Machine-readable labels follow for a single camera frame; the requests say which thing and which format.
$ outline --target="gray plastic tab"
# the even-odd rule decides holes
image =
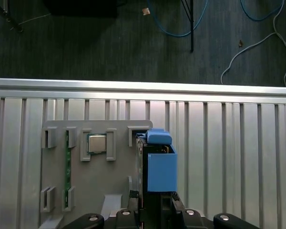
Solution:
[[[91,132],[91,129],[83,129],[81,132],[81,161],[90,161],[91,156],[87,153],[88,152],[88,142],[87,142],[87,135]]]
[[[43,222],[39,229],[58,229],[62,219],[63,215],[50,216]]]
[[[120,209],[122,201],[122,194],[105,195],[101,215],[104,220],[108,219],[111,211]]]
[[[149,130],[150,126],[128,126],[128,146],[133,146],[133,131]]]
[[[69,132],[69,143],[68,148],[73,148],[76,146],[77,135],[76,135],[76,127],[67,127],[66,131]]]
[[[42,130],[41,147],[53,148],[56,146],[56,127],[48,127]]]
[[[51,212],[55,207],[55,187],[46,187],[40,192],[40,212]]]
[[[107,129],[106,160],[116,160],[116,129]]]
[[[133,190],[133,179],[132,176],[128,176],[128,190]]]
[[[72,211],[75,206],[75,187],[72,186],[68,191],[68,207],[64,207],[64,191],[62,192],[62,211]]]

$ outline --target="gray plastic fixture plate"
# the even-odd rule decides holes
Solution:
[[[63,215],[63,226],[84,214],[110,210],[108,203],[103,207],[106,195],[122,196],[121,207],[127,207],[131,177],[135,182],[135,133],[152,126],[149,120],[46,121],[42,130],[41,189],[55,188],[54,194],[46,197],[47,192],[41,193],[41,224],[50,216]],[[69,131],[73,188],[68,209],[63,204],[66,131]],[[88,155],[87,134],[106,134],[107,152]]]

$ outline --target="blue 3d printed part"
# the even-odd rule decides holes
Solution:
[[[148,152],[147,191],[177,191],[177,153],[172,144],[172,137],[163,129],[147,131],[147,143],[165,146],[168,153]]]
[[[169,132],[163,129],[152,128],[147,131],[148,144],[171,145],[172,137]]]

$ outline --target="green circuit board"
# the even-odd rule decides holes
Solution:
[[[68,207],[68,191],[71,188],[71,148],[69,148],[69,131],[66,131],[66,151],[65,151],[65,208]]]

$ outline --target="white cable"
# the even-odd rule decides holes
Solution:
[[[223,83],[223,76],[224,76],[224,74],[231,68],[232,63],[233,63],[233,61],[235,60],[235,58],[236,58],[237,56],[239,56],[239,55],[242,54],[243,52],[247,51],[248,49],[251,49],[251,48],[253,48],[253,47],[258,46],[259,44],[261,44],[261,43],[263,43],[265,40],[267,40],[269,37],[271,37],[272,35],[275,35],[275,32],[273,32],[272,34],[266,36],[266,37],[265,37],[264,39],[262,39],[260,42],[258,42],[258,43],[256,43],[256,44],[253,44],[253,45],[250,45],[250,46],[248,46],[247,48],[245,48],[244,50],[241,50],[238,54],[236,54],[236,55],[232,58],[232,60],[231,60],[231,62],[230,62],[230,64],[229,64],[229,67],[228,67],[226,70],[224,70],[224,72],[221,74],[221,76],[220,76],[220,83],[221,83],[221,84],[224,84],[224,83]]]
[[[274,29],[275,32],[269,34],[269,35],[266,36],[264,39],[262,39],[260,42],[255,43],[255,44],[253,44],[253,45],[250,45],[249,47],[247,47],[247,48],[245,48],[244,50],[242,50],[242,51],[240,51],[239,53],[237,53],[237,54],[232,58],[232,60],[231,60],[231,62],[230,62],[230,64],[229,64],[229,67],[228,67],[226,70],[224,70],[224,72],[221,74],[221,76],[220,76],[220,83],[221,83],[221,84],[224,84],[224,83],[223,83],[223,76],[224,76],[224,74],[231,68],[231,65],[232,65],[233,61],[235,60],[235,58],[236,58],[238,55],[242,54],[243,52],[247,51],[248,49],[251,49],[251,48],[253,48],[253,47],[256,47],[256,46],[260,45],[261,43],[263,43],[265,40],[267,40],[267,39],[268,39],[269,37],[271,37],[272,35],[276,34],[276,35],[279,37],[279,39],[284,43],[284,45],[285,45],[285,47],[286,47],[286,41],[284,40],[284,38],[283,38],[283,37],[277,32],[277,30],[276,30],[276,19],[277,19],[278,16],[280,15],[280,13],[281,13],[281,11],[282,11],[282,9],[283,9],[284,4],[285,4],[285,0],[282,0],[282,6],[281,6],[280,10],[279,10],[279,12],[276,14],[276,16],[273,18],[273,29]],[[284,74],[283,80],[284,80],[284,85],[285,85],[285,87],[286,87],[286,72],[285,72],[285,74]]]
[[[19,23],[19,25],[24,24],[24,23],[27,23],[27,22],[32,21],[32,20],[35,20],[35,19],[38,19],[38,18],[44,18],[44,17],[47,17],[47,16],[49,16],[49,15],[51,15],[51,14],[48,13],[48,14],[46,14],[46,15],[39,16],[39,17],[37,17],[37,18],[28,19],[28,20],[26,20],[26,21],[23,21],[23,22]]]

